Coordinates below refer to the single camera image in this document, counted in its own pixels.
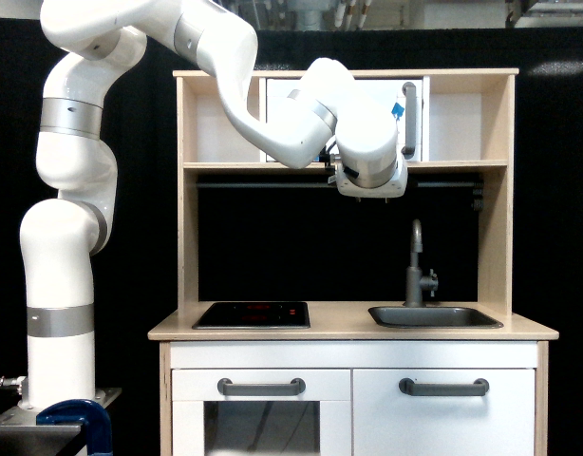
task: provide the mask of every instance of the gray sink basin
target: gray sink basin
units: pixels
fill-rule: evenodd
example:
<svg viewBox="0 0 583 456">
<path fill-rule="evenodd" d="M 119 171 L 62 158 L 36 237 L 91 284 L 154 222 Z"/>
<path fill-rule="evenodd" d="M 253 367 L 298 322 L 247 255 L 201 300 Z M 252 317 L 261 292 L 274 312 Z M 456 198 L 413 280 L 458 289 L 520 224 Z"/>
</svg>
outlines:
<svg viewBox="0 0 583 456">
<path fill-rule="evenodd" d="M 502 328 L 494 318 L 466 307 L 372 307 L 369 313 L 388 328 Z"/>
</svg>

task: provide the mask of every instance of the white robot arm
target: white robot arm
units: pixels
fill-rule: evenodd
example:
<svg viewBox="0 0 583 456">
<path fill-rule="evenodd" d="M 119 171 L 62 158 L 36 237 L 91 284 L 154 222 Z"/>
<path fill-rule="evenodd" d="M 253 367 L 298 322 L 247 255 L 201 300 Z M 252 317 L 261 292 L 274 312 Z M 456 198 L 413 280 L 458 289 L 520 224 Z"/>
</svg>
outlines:
<svg viewBox="0 0 583 456">
<path fill-rule="evenodd" d="M 89 257 L 110 236 L 117 179 L 114 156 L 100 140 L 103 98 L 141 59 L 146 35 L 214 76 L 233 126 L 283 164 L 307 166 L 335 137 L 339 181 L 383 197 L 404 191 L 394 117 L 336 61 L 315 61 L 268 123 L 251 116 L 254 29 L 210 0 L 45 0 L 41 25 L 51 43 L 70 53 L 45 84 L 36 156 L 58 198 L 32 207 L 20 230 L 29 407 L 95 396 Z M 391 183 L 393 194 L 386 190 Z"/>
</svg>

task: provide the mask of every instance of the blue clamp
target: blue clamp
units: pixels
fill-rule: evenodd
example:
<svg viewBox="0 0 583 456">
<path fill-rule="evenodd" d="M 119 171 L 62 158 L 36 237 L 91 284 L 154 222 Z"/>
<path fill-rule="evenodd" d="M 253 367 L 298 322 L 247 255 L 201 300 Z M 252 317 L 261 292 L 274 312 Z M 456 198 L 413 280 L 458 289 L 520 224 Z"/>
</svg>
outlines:
<svg viewBox="0 0 583 456">
<path fill-rule="evenodd" d="M 393 110 L 391 112 L 393 113 L 393 116 L 395 116 L 395 119 L 397 119 L 399 121 L 402 118 L 402 116 L 404 115 L 404 111 L 405 111 L 405 108 L 403 106 L 401 106 L 399 103 L 396 103 L 393 106 Z"/>
<path fill-rule="evenodd" d="M 72 399 L 45 408 L 37 425 L 80 423 L 85 427 L 88 456 L 112 456 L 112 424 L 105 409 L 88 399 Z"/>
</svg>

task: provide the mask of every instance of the faucet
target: faucet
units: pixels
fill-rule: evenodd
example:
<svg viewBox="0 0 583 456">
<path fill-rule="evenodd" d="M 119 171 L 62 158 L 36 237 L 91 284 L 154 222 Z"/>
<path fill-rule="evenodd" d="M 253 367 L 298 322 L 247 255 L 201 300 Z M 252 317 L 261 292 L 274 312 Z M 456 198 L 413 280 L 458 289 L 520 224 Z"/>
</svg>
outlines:
<svg viewBox="0 0 583 456">
<path fill-rule="evenodd" d="M 423 251 L 423 228 L 421 221 L 416 219 L 412 223 L 412 240 L 410 242 L 409 266 L 406 270 L 405 303 L 406 307 L 425 307 L 423 303 L 423 291 L 430 291 L 435 295 L 439 287 L 437 275 L 431 273 L 423 275 L 423 270 L 418 266 L 418 254 Z"/>
</svg>

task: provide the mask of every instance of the blue tag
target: blue tag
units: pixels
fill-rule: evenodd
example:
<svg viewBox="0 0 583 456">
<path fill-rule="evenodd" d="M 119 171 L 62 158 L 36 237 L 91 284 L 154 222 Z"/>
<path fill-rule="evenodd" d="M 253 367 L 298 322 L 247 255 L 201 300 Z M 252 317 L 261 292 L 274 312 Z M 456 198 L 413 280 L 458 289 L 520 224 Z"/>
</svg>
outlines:
<svg viewBox="0 0 583 456">
<path fill-rule="evenodd" d="M 399 121 L 402 118 L 402 116 L 404 115 L 404 111 L 405 111 L 405 108 L 403 106 L 401 106 L 399 103 L 396 103 L 393 106 L 393 110 L 391 112 L 393 113 L 393 116 L 395 116 L 395 119 L 397 119 Z"/>
</svg>

